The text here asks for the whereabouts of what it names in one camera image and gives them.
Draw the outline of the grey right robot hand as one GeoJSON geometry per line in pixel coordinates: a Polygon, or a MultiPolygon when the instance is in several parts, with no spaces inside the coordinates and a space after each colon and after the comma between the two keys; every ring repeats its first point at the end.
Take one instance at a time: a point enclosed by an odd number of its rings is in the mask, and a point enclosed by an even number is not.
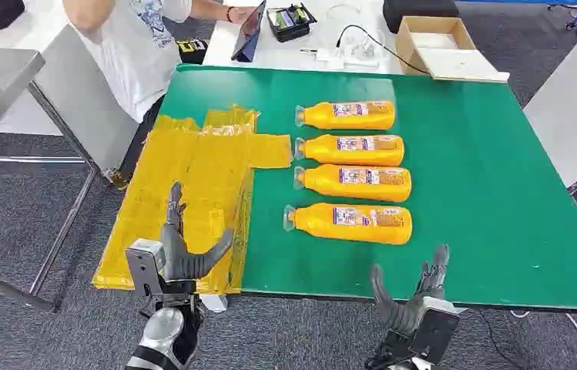
{"type": "Polygon", "coordinates": [[[418,327],[418,312],[424,298],[444,300],[444,279],[448,270],[449,250],[447,244],[441,244],[435,251],[432,262],[424,261],[413,297],[406,304],[398,304],[387,292],[381,267],[375,264],[371,268],[371,290],[378,306],[381,321],[390,329],[403,336],[410,336],[418,327]]]}

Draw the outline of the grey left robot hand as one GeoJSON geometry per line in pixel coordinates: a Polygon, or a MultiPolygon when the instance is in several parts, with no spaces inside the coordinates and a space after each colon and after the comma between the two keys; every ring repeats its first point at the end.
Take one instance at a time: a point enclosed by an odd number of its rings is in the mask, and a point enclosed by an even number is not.
{"type": "Polygon", "coordinates": [[[181,184],[176,181],[169,190],[166,221],[160,231],[160,241],[163,243],[166,259],[163,276],[167,281],[197,280],[206,277],[231,248],[234,238],[234,230],[227,228],[207,252],[202,254],[189,252],[182,234],[183,211],[186,205],[180,203],[181,196],[181,184]]]}

